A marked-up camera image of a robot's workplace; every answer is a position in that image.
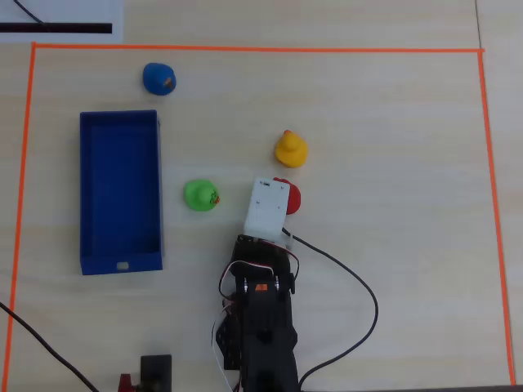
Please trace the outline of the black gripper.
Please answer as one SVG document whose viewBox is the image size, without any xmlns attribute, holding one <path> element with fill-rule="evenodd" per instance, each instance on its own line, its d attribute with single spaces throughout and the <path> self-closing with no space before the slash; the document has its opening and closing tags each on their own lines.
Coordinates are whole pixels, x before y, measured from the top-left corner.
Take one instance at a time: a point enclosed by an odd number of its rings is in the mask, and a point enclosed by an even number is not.
<svg viewBox="0 0 523 392">
<path fill-rule="evenodd" d="M 243 234 L 236 238 L 230 260 L 267 265 L 284 273 L 291 271 L 291 261 L 297 264 L 297 256 L 286 247 Z"/>
</svg>

